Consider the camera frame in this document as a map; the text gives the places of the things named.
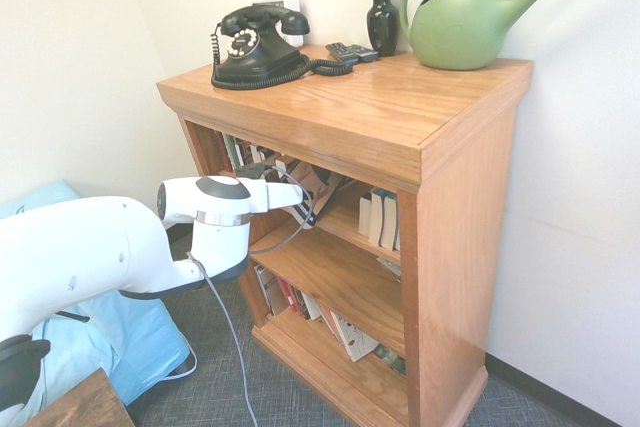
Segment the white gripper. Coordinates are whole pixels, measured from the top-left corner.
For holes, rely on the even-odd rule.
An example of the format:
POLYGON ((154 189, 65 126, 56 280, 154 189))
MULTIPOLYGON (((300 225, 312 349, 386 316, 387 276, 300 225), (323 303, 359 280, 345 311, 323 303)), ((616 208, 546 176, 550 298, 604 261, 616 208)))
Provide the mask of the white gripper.
POLYGON ((270 210, 295 206, 302 202, 303 191, 290 183, 268 182, 265 179, 249 179, 252 213, 266 213, 270 210))

